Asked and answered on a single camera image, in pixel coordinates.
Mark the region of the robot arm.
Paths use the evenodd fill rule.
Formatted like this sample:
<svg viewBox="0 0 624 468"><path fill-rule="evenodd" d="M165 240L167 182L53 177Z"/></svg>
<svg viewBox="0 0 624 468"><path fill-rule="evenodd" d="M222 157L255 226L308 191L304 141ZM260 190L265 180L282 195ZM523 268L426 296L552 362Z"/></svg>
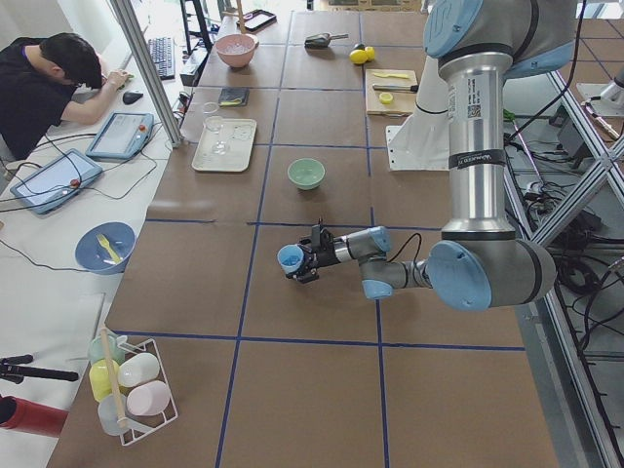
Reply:
<svg viewBox="0 0 624 468"><path fill-rule="evenodd" d="M283 247L285 275L314 281L321 268L356 260L365 295L430 288L468 311L543 297L556 267L546 249L516 236L505 216L504 83L564 66L574 49L573 1L439 1L424 27L424 49L448 88L451 216L423 260L396 262L386 228L341 237L316 225Z"/></svg>

